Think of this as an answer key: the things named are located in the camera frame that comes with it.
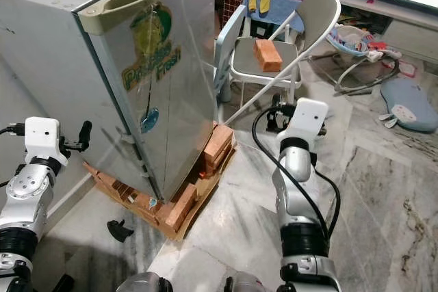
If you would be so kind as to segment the silver fridge door with sticker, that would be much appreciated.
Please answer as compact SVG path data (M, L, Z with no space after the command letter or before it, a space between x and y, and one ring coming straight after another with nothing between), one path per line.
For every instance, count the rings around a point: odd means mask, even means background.
M214 0L97 0L77 17L140 157L118 179L167 202L213 129Z

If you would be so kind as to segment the silver mini fridge cabinet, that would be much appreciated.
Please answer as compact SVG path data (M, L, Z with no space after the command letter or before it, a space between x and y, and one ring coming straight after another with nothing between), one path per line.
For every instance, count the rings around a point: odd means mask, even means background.
M82 16L100 0L0 0L2 58L39 108L74 137L93 123L92 166L164 200L157 164L136 135L131 104L105 38L86 32Z

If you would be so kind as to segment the small black floor object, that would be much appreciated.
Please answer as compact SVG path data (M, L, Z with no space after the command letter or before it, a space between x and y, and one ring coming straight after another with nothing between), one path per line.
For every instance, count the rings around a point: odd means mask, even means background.
M120 243L125 242L134 233L134 230L125 226L125 220L110 220L106 223L106 226L113 239Z

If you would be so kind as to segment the blue cloth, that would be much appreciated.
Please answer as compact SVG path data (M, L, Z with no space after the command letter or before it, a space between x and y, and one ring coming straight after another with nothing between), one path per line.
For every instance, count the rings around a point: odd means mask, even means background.
M266 6L267 11L265 14L260 14L259 10L264 8L260 5L260 0L256 1L257 9L253 12L249 11L249 1L243 0L241 7L244 8L244 13L247 17L250 17L253 21L260 21L260 23L272 23L275 25L281 25L289 16L293 16L289 23L289 27L298 33L302 33L305 30L305 26L301 17L296 13L299 0L270 0Z

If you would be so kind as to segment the colourful baby bouncer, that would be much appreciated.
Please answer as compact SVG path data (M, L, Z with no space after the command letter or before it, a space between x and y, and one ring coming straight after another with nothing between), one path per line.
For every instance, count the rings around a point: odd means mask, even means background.
M332 56L336 64L347 64L346 70L334 82L336 95L363 94L374 87L381 87L390 95L413 93L419 89L416 81L402 73L402 54L387 43L378 40L372 33L359 27L337 24L328 35L329 44L337 54ZM362 64L384 64L386 70L357 85L344 80Z

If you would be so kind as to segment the white plastic chair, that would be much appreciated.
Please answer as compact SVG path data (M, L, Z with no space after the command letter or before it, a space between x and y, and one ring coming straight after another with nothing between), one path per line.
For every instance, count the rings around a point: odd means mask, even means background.
M234 114L222 115L219 122L231 125L272 87L285 88L287 101L294 103L296 89L302 85L298 67L331 32L340 10L339 0L301 1L268 38L279 52L281 67L276 71L264 71L255 52L257 39L241 35L245 27L246 8L239 5L215 42L216 82L224 79L225 85L238 82L244 87L247 83L254 83L262 88L246 103L242 103Z

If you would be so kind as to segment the silver robot right leg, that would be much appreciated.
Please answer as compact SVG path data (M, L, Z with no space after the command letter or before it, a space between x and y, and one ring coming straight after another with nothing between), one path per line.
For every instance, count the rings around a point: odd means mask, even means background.
M269 292L256 276L246 272L237 272L225 280L222 292Z

